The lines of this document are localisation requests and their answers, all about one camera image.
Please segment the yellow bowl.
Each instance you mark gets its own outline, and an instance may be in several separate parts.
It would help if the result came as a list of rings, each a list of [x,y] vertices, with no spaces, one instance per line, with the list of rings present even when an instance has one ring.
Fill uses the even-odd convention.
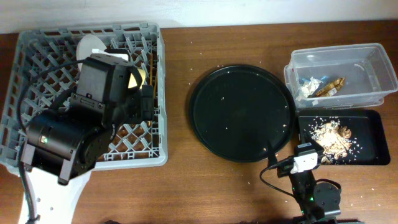
[[[146,72],[140,68],[133,68],[128,82],[128,88],[139,88],[141,89],[146,80]]]

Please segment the food scraps pile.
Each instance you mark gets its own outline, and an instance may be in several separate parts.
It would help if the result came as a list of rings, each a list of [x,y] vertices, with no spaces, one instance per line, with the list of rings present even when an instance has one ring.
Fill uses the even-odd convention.
[[[362,150],[359,140],[339,117],[316,116],[308,128],[310,137],[323,148],[322,164],[348,165],[359,161]]]

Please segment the wooden chopstick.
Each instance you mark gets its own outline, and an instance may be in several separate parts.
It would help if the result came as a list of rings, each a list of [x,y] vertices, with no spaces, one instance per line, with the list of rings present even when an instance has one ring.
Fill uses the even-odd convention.
[[[154,77],[154,54],[150,55],[150,75],[149,75],[149,85],[153,85],[153,77]]]
[[[154,85],[153,85],[153,87],[154,87],[154,93],[153,93],[153,97],[154,97],[154,106],[156,106],[155,100],[156,100],[156,94],[157,94],[157,75],[158,75],[158,71],[156,71],[156,73],[155,73]]]

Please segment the gold snack wrapper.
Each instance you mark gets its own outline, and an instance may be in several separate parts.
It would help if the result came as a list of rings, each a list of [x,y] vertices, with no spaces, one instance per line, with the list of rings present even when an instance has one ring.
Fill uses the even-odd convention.
[[[338,78],[318,90],[314,97],[329,97],[339,92],[345,85],[345,78]]]

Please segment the grey round plate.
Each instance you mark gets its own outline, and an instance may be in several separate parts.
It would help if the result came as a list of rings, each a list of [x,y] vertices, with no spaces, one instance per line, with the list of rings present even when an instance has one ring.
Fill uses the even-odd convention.
[[[106,46],[103,41],[95,35],[87,34],[78,43],[76,48],[76,59],[83,60],[92,54],[93,49],[105,51]]]

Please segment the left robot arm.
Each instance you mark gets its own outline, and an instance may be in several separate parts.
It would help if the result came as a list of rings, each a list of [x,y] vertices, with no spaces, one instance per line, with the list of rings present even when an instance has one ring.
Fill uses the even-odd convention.
[[[24,129],[27,140],[21,151],[20,175],[29,210],[28,223],[40,218],[27,183],[28,171],[38,168],[56,175],[58,184],[68,185],[95,167],[121,125],[139,124],[153,117],[151,85],[78,85],[59,95]]]

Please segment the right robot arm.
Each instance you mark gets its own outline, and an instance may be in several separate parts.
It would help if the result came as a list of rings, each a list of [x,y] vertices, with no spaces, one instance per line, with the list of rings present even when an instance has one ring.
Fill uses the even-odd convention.
[[[341,185],[328,179],[315,179],[313,170],[321,165],[323,148],[309,134],[302,136],[305,141],[295,148],[295,154],[268,165],[261,171],[276,169],[277,176],[288,177],[292,185],[291,193],[260,180],[268,187],[291,196],[298,203],[301,216],[293,218],[293,223],[337,223],[341,214]]]

